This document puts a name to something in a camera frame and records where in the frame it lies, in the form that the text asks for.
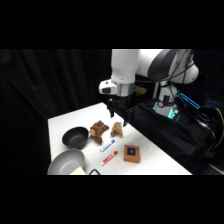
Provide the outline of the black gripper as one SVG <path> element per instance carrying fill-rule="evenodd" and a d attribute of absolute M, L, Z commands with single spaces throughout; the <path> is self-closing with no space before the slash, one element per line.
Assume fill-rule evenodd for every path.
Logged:
<path fill-rule="evenodd" d="M 130 123 L 134 117 L 134 112 L 129 108 L 130 97 L 112 96 L 107 101 L 107 109 L 110 112 L 110 117 L 113 118 L 117 113 L 124 119 L 123 126 Z"/>

